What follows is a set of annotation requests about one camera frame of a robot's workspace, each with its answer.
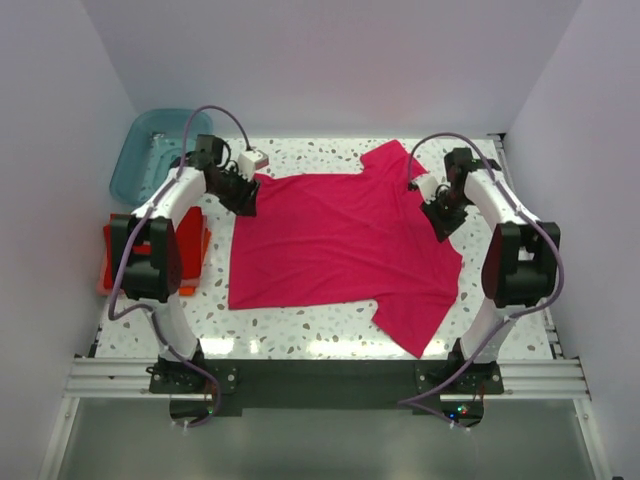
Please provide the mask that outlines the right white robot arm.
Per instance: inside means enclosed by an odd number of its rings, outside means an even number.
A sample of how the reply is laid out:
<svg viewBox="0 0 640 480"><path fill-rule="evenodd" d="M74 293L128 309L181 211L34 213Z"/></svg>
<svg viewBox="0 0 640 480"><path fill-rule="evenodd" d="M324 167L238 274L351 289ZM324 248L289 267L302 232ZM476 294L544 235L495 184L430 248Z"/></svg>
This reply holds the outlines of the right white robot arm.
<svg viewBox="0 0 640 480"><path fill-rule="evenodd" d="M444 242L466 221L470 206L491 231L481 268L482 304L469 329L456 341L461 359L445 369L448 386L469 392L481 380L477 364L498 359L515 321L540 311L539 302L554 300L564 281L559 260L560 228L527 209L509 188L493 159L475 158L469 148L444 157L446 181L421 174L408 182L423 198L421 210L436 239Z"/></svg>

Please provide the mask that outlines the magenta t-shirt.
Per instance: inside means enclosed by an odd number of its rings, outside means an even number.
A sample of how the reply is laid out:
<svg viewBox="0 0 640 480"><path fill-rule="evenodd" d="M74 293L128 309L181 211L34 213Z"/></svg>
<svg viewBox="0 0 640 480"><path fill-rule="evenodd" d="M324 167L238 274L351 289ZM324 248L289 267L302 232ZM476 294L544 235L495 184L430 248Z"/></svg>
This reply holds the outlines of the magenta t-shirt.
<svg viewBox="0 0 640 480"><path fill-rule="evenodd" d="M233 310L373 300L374 324L419 358L458 298L462 257L439 242L391 140L357 174L260 178L257 214L235 220Z"/></svg>

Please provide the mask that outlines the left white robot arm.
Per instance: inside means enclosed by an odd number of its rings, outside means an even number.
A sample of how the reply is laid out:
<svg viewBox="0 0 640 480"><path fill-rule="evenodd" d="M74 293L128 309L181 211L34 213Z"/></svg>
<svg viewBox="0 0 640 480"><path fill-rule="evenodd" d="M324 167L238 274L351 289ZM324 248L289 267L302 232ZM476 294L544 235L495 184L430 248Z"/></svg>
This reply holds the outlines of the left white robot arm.
<svg viewBox="0 0 640 480"><path fill-rule="evenodd" d="M255 147L246 147L233 159L226 141L199 135L194 149L182 152L149 200L110 221L113 288L108 318L119 320L136 310L144 313L159 344L159 357L176 363L171 378L185 392L205 385L207 368L194 359L201 351L199 340L179 300L183 265L178 226L205 195L216 197L237 216L256 216L256 173L268 165L269 156Z"/></svg>

